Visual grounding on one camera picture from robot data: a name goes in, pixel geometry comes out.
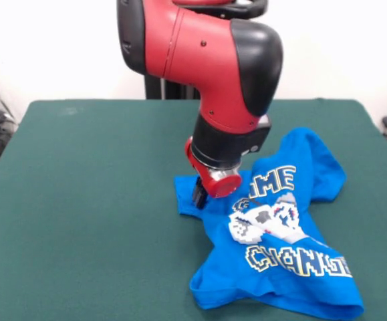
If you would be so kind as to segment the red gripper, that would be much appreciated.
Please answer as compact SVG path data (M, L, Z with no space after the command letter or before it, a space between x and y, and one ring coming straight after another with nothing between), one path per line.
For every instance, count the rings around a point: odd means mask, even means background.
M228 169L217 169L203 164L193 154L192 137L187 139L184 151L190 165L198 175L191 197L197 209L202 210L205 207L208 196L227 197L240 187L242 183L239 174L240 163Z

